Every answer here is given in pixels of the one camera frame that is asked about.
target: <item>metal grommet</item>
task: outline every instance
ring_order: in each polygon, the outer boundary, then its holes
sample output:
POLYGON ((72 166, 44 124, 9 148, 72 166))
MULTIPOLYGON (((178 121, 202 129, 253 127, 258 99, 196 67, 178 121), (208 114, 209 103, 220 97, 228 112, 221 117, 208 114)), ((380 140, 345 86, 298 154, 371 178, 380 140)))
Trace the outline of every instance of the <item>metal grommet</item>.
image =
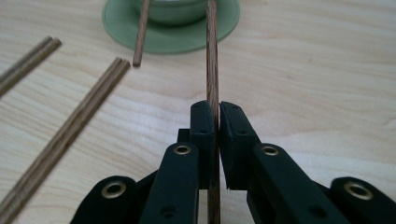
POLYGON ((115 180, 107 183, 102 189, 102 196, 107 199, 113 199, 121 196, 126 190, 126 185, 120 181, 115 180))
POLYGON ((178 155, 187 155, 191 152, 191 148, 188 146, 175 147, 174 152, 178 155))
POLYGON ((356 198, 366 201, 373 199, 373 193, 365 188, 362 184, 349 181, 345 183, 344 189, 346 190, 346 192, 356 198))
POLYGON ((262 152, 268 156, 276 156, 277 154, 279 154, 279 151, 276 148, 268 146, 263 147, 262 152))

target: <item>wooden chopstick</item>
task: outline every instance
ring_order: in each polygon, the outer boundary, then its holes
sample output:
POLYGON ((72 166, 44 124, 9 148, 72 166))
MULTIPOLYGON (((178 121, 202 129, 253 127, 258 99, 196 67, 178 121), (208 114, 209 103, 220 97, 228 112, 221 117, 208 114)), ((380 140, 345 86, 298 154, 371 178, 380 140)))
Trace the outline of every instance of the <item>wooden chopstick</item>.
POLYGON ((58 38, 48 36, 12 65, 0 76, 0 98, 61 45, 58 38))
POLYGON ((143 47, 145 45, 146 29, 149 19, 149 3, 150 0, 143 0, 140 11, 139 28, 137 30, 136 44, 134 46, 133 67, 139 67, 142 63, 143 47))
POLYGON ((108 67, 62 128, 0 203, 0 223, 10 223, 22 210, 129 67, 129 62, 120 58, 108 67))
MULTIPOLYGON (((216 1, 207 1, 206 8, 206 99, 210 104, 216 131, 219 132, 219 69, 216 1)), ((207 220, 209 224, 220 224, 219 189, 219 142, 216 140, 215 167, 212 183, 207 190, 207 220)))

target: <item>plate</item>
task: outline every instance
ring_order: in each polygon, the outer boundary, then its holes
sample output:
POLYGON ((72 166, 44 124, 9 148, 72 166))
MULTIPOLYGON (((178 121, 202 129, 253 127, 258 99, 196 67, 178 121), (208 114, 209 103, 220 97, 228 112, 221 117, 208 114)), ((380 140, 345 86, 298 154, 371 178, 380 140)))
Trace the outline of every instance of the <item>plate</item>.
MULTIPOLYGON (((218 41, 231 33, 239 21, 238 0, 217 0, 218 41)), ((123 46, 134 49, 139 15, 133 0, 108 0, 102 13, 107 33, 123 46)), ((173 54, 206 47, 206 18, 183 26, 148 21, 144 51, 173 54)))

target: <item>black plastic part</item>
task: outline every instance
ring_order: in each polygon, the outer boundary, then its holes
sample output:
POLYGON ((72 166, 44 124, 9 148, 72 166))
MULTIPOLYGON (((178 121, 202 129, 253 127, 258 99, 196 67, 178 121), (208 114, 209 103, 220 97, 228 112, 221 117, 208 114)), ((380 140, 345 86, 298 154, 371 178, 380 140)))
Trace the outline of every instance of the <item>black plastic part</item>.
POLYGON ((214 178, 216 132, 215 121, 212 119, 210 105, 200 101, 191 106, 190 142, 198 146, 199 152, 199 185, 200 189, 208 189, 214 178))
POLYGON ((179 129, 177 134, 178 142, 190 142, 190 129, 179 129))
MULTIPOLYGON (((120 190, 120 185, 107 189, 111 194, 120 190)), ((72 224, 114 223, 121 224, 131 219, 135 182, 125 176, 111 176, 97 183, 85 197, 71 221, 72 224), (125 191, 118 197, 105 198, 102 191, 109 183, 125 184, 125 191)))
POLYGON ((396 223, 396 203, 365 181, 334 179, 330 196, 352 223, 396 223))
POLYGON ((220 104, 220 155, 228 189, 248 189, 249 159, 261 141, 238 105, 220 104))
POLYGON ((257 145, 251 162, 276 223, 349 223, 283 148, 257 145))
POLYGON ((247 191, 247 205, 255 223, 275 223, 276 211, 256 178, 251 178, 247 191))
POLYGON ((196 223, 198 148, 187 142, 165 151, 139 223, 196 223))
POLYGON ((315 182, 315 181, 314 181, 314 183, 318 186, 318 188, 319 188, 327 197, 330 197, 330 196, 329 196, 329 194, 330 194, 330 189, 324 187, 323 185, 321 185, 321 184, 319 184, 319 183, 317 183, 317 182, 315 182))
POLYGON ((149 197, 149 192, 151 191, 152 184, 154 183, 155 176, 157 175, 157 171, 152 173, 151 175, 146 176, 136 183, 134 197, 133 197, 133 206, 131 209, 131 217, 128 219, 126 223, 138 223, 140 220, 140 216, 143 213, 143 210, 146 206, 146 201, 149 197))

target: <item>table surface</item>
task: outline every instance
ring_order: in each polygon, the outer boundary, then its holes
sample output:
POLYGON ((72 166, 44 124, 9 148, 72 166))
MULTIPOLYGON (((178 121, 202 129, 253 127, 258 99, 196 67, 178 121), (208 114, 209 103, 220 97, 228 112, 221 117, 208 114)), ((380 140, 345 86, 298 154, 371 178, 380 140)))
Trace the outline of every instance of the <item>table surface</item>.
MULTIPOLYGON (((116 57, 105 0, 0 1, 0 71, 45 36, 63 45, 0 100, 0 199, 116 57)), ((340 176, 396 200, 396 2, 240 0, 219 42, 219 98, 240 105, 263 142, 325 186, 340 176)), ((100 180, 158 169, 190 106, 205 99, 205 49, 144 54, 100 107, 15 223, 67 223, 100 180)), ((221 174, 222 223, 252 223, 246 193, 221 174)), ((205 192, 199 223, 206 223, 205 192)))

